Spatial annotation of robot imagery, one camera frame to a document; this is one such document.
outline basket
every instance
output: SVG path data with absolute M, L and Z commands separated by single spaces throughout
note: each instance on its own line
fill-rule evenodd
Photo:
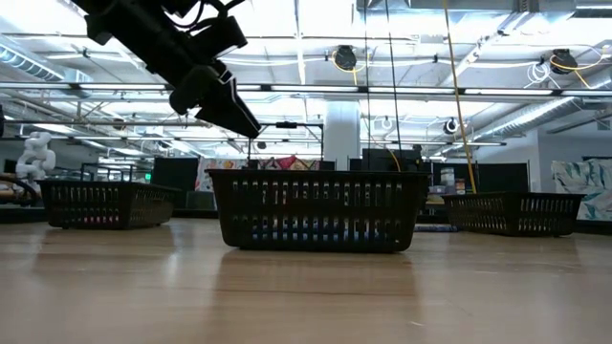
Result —
M 531 192 L 443 196 L 451 225 L 509 236 L 572 234 L 582 197 Z
M 426 173 L 209 170 L 232 247 L 352 252 L 410 246 Z
M 40 181 L 49 225 L 127 229 L 158 226 L 172 216 L 173 188 L 124 182 Z

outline wall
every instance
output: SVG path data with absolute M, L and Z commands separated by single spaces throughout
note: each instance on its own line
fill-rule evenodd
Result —
M 541 191 L 540 156 L 537 131 L 524 138 L 506 139 L 506 146 L 480 147 L 474 153 L 479 163 L 528 163 L 530 189 Z
M 5 160 L 18 160 L 24 151 L 24 141 L 0 141 L 0 173 L 4 172 Z M 81 145 L 68 144 L 66 140 L 51 141 L 50 148 L 55 152 L 56 166 L 80 169 L 83 162 L 98 162 L 98 150 Z
M 506 139 L 504 147 L 480 147 L 474 153 L 480 163 L 528 162 L 533 192 L 555 192 L 551 172 L 553 161 L 582 161 L 584 156 L 612 156 L 612 138 L 591 139 L 549 135 L 533 130 L 520 139 Z
M 553 161 L 582 161 L 584 156 L 612 157 L 612 139 L 577 139 L 540 134 L 539 165 L 542 192 L 555 192 L 551 172 Z

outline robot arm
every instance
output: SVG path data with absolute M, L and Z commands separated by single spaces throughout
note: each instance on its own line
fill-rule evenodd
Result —
M 254 139 L 261 126 L 237 95 L 235 78 L 217 59 L 247 44 L 235 18 L 228 16 L 229 9 L 243 1 L 224 5 L 220 0 L 73 0 L 88 13 L 91 39 L 104 45 L 115 36 L 149 72 L 175 88 L 170 105 L 177 113 L 185 115 L 200 106 L 196 118 Z M 177 25 L 166 14 L 185 16 L 198 2 L 198 18 L 191 25 Z M 206 4 L 218 15 L 199 21 Z

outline black partition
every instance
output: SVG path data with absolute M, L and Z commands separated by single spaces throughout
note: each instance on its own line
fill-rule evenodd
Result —
M 197 158 L 156 158 L 151 183 L 181 190 L 174 199 L 174 207 L 186 207 L 187 192 L 195 189 L 198 177 Z
M 478 163 L 478 192 L 529 192 L 527 163 Z

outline yellow cable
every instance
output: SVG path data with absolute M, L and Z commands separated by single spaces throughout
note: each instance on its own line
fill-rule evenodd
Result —
M 450 50 L 450 68 L 452 69 L 452 81 L 455 88 L 455 101 L 457 102 L 457 115 L 459 115 L 459 127 L 461 128 L 461 138 L 463 139 L 463 147 L 468 158 L 468 172 L 470 172 L 471 190 L 476 193 L 476 182 L 474 172 L 471 169 L 470 149 L 468 148 L 468 140 L 466 139 L 466 128 L 463 126 L 463 117 L 461 116 L 461 103 L 459 101 L 459 87 L 457 86 L 457 72 L 455 70 L 455 55 L 452 50 L 452 39 L 450 38 L 450 23 L 448 21 L 448 0 L 444 0 L 444 14 L 447 19 L 448 30 L 448 48 Z
M 589 85 L 588 82 L 586 82 L 586 80 L 584 79 L 584 77 L 582 77 L 582 75 L 580 75 L 580 73 L 578 73 L 578 71 L 574 71 L 574 73 L 576 73 L 576 75 L 578 76 L 578 78 L 580 79 L 580 81 L 582 81 L 582 83 L 584 84 L 584 86 L 586 86 L 589 90 L 592 90 L 593 88 L 591 87 L 591 85 Z
M 593 68 L 593 67 L 599 65 L 603 61 L 603 59 L 604 59 L 603 53 L 605 53 L 605 48 L 601 49 L 601 56 L 600 56 L 600 60 L 599 61 L 597 61 L 597 62 L 595 62 L 595 63 L 593 63 L 591 65 L 584 66 L 584 67 L 569 67 L 569 66 L 563 66 L 561 64 L 558 64 L 555 61 L 553 61 L 553 58 L 555 57 L 555 55 L 551 56 L 550 62 L 551 62 L 551 64 L 553 66 L 557 66 L 559 68 L 562 68 L 562 69 L 565 69 L 565 70 L 568 70 L 568 71 L 584 71 L 584 70 L 587 70 L 589 68 Z

